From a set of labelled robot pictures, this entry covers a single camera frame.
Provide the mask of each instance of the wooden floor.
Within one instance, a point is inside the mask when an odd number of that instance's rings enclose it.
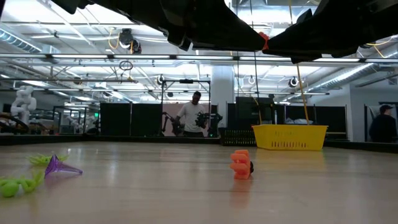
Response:
[[[217,145],[75,142],[0,147],[0,176],[29,174],[26,156],[69,154],[83,175],[49,176],[0,198],[0,223],[393,223],[398,156],[324,149],[251,149],[254,173],[234,180]]]

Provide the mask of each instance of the yellow basket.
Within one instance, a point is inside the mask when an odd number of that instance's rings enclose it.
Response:
[[[257,147],[321,151],[328,126],[263,124],[253,126]]]

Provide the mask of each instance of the man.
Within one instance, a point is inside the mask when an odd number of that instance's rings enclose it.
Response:
[[[389,105],[381,106],[380,115],[373,120],[369,134],[374,142],[390,143],[397,137],[396,120],[391,116],[391,109]]]
[[[175,118],[175,122],[180,122],[182,116],[185,116],[185,126],[184,126],[184,136],[191,138],[202,138],[203,132],[201,128],[205,128],[206,124],[203,127],[199,127],[196,124],[196,119],[198,118],[198,113],[205,112],[205,108],[199,104],[201,94],[200,92],[194,92],[192,96],[192,101],[189,103],[185,103],[181,110],[177,113],[177,117]]]

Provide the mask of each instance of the green toy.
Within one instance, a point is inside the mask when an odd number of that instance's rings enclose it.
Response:
[[[2,179],[0,178],[0,193],[3,197],[13,197],[19,190],[19,185],[22,185],[25,193],[32,192],[44,180],[44,172],[33,172],[33,180],[25,179],[22,176],[20,179]]]
[[[37,156],[29,156],[28,160],[31,164],[35,166],[47,166],[51,160],[52,156],[44,156],[41,154],[38,154]],[[58,159],[60,161],[65,161],[68,159],[68,155],[66,156],[58,156]]]

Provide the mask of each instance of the dark jacket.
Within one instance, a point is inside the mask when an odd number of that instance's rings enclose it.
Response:
[[[380,114],[373,120],[369,134],[374,142],[392,142],[397,137],[396,120],[392,116]]]

